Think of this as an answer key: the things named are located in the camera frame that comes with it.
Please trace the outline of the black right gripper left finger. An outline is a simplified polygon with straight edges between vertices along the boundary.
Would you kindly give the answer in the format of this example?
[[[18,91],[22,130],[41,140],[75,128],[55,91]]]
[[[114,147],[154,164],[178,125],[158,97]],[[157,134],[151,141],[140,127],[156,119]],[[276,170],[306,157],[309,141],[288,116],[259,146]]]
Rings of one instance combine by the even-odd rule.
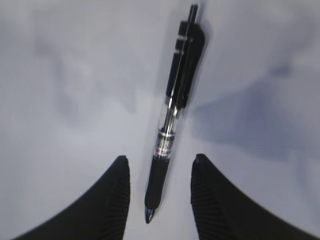
[[[19,240],[121,240],[131,197],[130,168],[118,156],[74,203],[17,237]]]

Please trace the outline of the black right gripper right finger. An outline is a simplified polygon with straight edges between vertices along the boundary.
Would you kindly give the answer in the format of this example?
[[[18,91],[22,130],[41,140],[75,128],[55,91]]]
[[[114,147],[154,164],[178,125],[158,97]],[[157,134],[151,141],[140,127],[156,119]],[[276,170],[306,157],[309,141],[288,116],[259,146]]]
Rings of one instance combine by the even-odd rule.
[[[191,206],[201,240],[315,240],[238,189],[202,153],[191,170]]]

